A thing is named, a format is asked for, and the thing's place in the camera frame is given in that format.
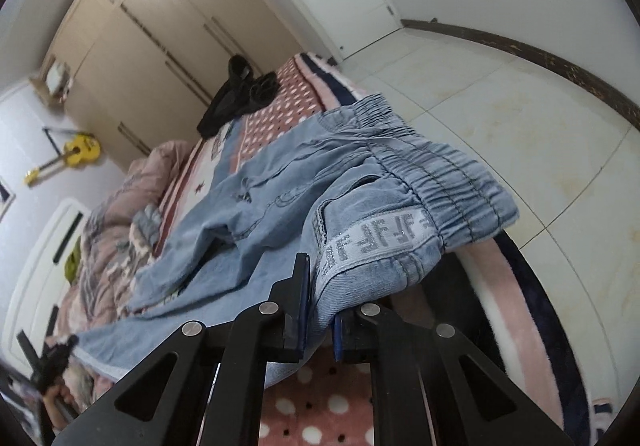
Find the person left hand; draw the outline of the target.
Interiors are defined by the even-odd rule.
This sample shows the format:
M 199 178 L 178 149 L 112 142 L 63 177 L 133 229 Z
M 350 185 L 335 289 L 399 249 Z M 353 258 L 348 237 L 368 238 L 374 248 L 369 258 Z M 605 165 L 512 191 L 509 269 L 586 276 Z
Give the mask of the person left hand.
M 46 394 L 42 396 L 43 405 L 49 414 L 52 426 L 57 430 L 62 430 L 68 425 L 68 420 L 56 406 L 57 400 L 63 400 L 67 405 L 75 407 L 75 398 L 62 378 L 59 378 L 55 385 L 50 386 Z

